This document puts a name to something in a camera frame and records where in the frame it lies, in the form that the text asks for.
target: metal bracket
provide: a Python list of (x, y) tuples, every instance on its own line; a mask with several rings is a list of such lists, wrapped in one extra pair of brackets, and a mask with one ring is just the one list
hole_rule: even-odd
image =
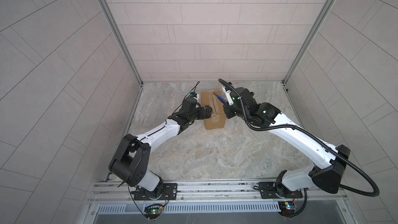
[[(267, 191), (275, 191), (273, 186), (273, 182), (259, 182), (258, 187), (266, 189)], [(287, 198), (294, 198), (293, 193), (296, 195), (297, 198), (302, 198), (302, 193), (300, 190), (296, 190), (294, 192), (289, 191), (286, 189)], [(281, 198), (276, 193), (260, 191), (261, 199), (276, 199)]]
[[(166, 191), (169, 196), (169, 197), (167, 197), (167, 200), (175, 200), (177, 198), (177, 184), (176, 183), (163, 183), (163, 190)], [(151, 201), (152, 199), (149, 198), (149, 196), (147, 196), (145, 194), (145, 191), (147, 191), (147, 190), (137, 186), (134, 200), (135, 201)], [(166, 197), (163, 194), (161, 194), (159, 199), (157, 199), (157, 200), (164, 201), (164, 200), (166, 200)]]

